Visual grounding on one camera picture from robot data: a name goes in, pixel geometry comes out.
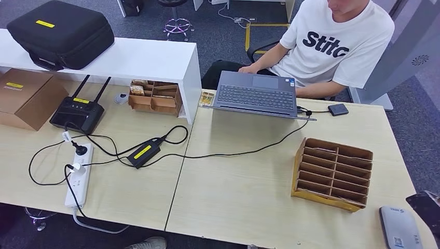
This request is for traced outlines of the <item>person's right hand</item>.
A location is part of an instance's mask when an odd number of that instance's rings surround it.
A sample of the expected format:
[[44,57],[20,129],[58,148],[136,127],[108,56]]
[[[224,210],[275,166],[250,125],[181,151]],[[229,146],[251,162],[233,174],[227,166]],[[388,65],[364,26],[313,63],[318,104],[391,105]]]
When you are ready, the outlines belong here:
[[258,64],[256,63],[252,63],[249,66],[243,66],[241,68],[238,69],[239,73],[249,73],[249,74],[257,74],[258,71],[260,71],[261,68]]

